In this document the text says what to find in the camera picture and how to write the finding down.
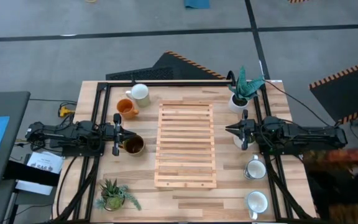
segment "metal frame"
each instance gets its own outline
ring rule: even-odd
[[[103,100],[103,109],[101,112],[101,120],[100,123],[105,123],[106,122],[106,117],[107,117],[107,112],[108,112],[108,103],[109,103],[109,98],[110,98],[110,92],[111,92],[111,88],[113,87],[131,87],[136,83],[144,83],[147,86],[226,86],[226,85],[232,85],[233,84],[233,80],[228,79],[228,80],[167,80],[167,81],[160,81],[160,82],[153,82],[153,81],[123,81],[123,82],[115,82],[115,83],[109,83],[109,82],[100,82],[98,83],[97,89],[96,89],[96,94],[95,94],[95,101],[94,101],[94,105],[93,105],[93,111],[92,111],[92,117],[91,120],[92,122],[96,122],[96,116],[98,114],[98,106],[100,103],[100,96],[102,91],[105,91],[105,95],[104,95],[104,100]],[[266,93],[266,88],[265,86],[263,86],[261,88],[262,90],[262,98],[264,100],[264,107],[266,110],[266,115],[267,116],[271,116],[271,111],[270,111],[270,105],[269,105],[269,100],[267,98],[267,93]],[[256,113],[257,113],[257,120],[258,123],[262,122],[262,112],[260,110],[260,105],[259,105],[259,98],[255,97],[254,98],[254,104],[255,104],[255,109],[256,109]],[[270,162],[270,157],[269,155],[264,155],[265,157],[265,162]],[[86,172],[88,170],[88,164],[89,164],[89,157],[84,157],[84,161],[83,161],[83,165],[82,165],[82,170],[81,170],[81,175],[80,175],[80,181],[79,181],[79,186],[81,186],[85,179],[86,179]],[[99,157],[95,157],[94,158],[94,165],[96,165],[97,167],[99,167]],[[285,176],[284,176],[284,171],[283,171],[283,166],[282,166],[282,162],[281,162],[281,158],[280,156],[276,156],[276,165],[277,165],[277,169],[278,169],[278,173],[279,173],[279,177],[280,180],[285,184]],[[275,183],[273,181],[273,179],[268,175],[268,182],[269,182],[269,186],[270,186],[270,193],[272,195],[272,205],[273,205],[273,210],[274,210],[274,214],[275,214],[275,219],[276,221],[281,220],[281,214],[280,214],[280,206],[278,204],[278,198],[277,198],[277,191],[275,188]],[[91,218],[91,211],[92,211],[92,202],[94,199],[94,189],[96,187],[96,178],[92,181],[92,183],[90,184],[89,187],[89,194],[88,194],[88,199],[87,199],[87,204],[86,204],[86,211],[85,211],[85,220],[90,221]],[[74,214],[73,214],[73,220],[83,220],[83,219],[79,219],[79,214],[80,214],[80,207],[81,207],[81,200],[77,203],[76,208],[74,209]],[[291,207],[289,206],[288,202],[285,200],[285,208],[287,211],[287,217],[288,218],[293,218],[292,217],[292,210]]]

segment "wooden slat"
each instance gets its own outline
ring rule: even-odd
[[[209,131],[209,127],[161,127],[158,126],[161,130],[184,130],[184,131]]]
[[[158,177],[159,180],[212,180],[212,177],[208,176],[169,176],[169,175],[161,175]]]
[[[209,116],[162,116],[162,119],[195,119],[195,120],[209,120]]]
[[[174,150],[174,149],[166,149],[166,150],[158,150],[159,153],[165,154],[212,154],[210,150]]]
[[[179,133],[179,132],[168,132],[168,131],[164,131],[161,132],[162,136],[211,136],[211,133]]]
[[[209,124],[209,121],[162,121],[161,124],[207,125]]]
[[[209,114],[209,111],[171,111],[163,110],[163,114]]]
[[[156,187],[216,187],[212,110],[212,104],[200,101],[160,102],[154,171]]]
[[[188,188],[216,188],[215,183],[199,183],[199,182],[157,182],[156,187],[188,187]]]
[[[212,174],[216,171],[202,169],[157,169],[156,172],[162,174]]]
[[[212,102],[200,100],[160,100],[160,104],[165,105],[197,105],[209,106]]]
[[[212,161],[213,157],[200,157],[200,156],[157,156],[160,161],[171,160],[171,161]]]
[[[172,167],[211,167],[210,163],[202,162],[159,162],[160,167],[172,166]]]
[[[207,144],[158,144],[158,147],[169,147],[169,148],[211,148],[212,145]]]
[[[160,141],[166,142],[211,142],[210,139],[190,139],[190,138],[160,138]]]
[[[209,106],[191,106],[191,105],[163,105],[163,109],[198,109],[198,110],[207,110]]]

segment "orange object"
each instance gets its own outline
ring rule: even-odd
[[[117,110],[119,114],[121,114],[121,116],[125,119],[132,119],[137,114],[139,114],[139,111],[135,110],[134,103],[128,99],[120,100],[117,103]]]

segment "potted plant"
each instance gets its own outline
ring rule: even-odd
[[[229,109],[234,113],[242,113],[247,107],[249,100],[257,96],[256,91],[265,83],[263,77],[247,82],[246,70],[244,66],[240,69],[239,78],[237,79],[236,88],[229,85],[233,95],[229,100]]]
[[[106,209],[107,211],[116,211],[122,207],[125,199],[130,200],[138,210],[141,210],[139,202],[136,198],[127,192],[128,186],[122,185],[117,186],[117,179],[114,183],[111,180],[106,180],[104,185],[100,184],[101,187],[101,198],[97,199],[96,206],[99,209]]]

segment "black mat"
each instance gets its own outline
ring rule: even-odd
[[[154,64],[155,67],[172,66],[179,68],[182,80],[220,80],[224,77],[204,66],[189,60],[178,53],[167,51]]]
[[[358,118],[358,65],[309,85],[310,91],[333,120]]]
[[[106,80],[130,80],[131,76],[134,80],[174,80],[180,79],[180,72],[174,67],[143,68],[107,74]]]

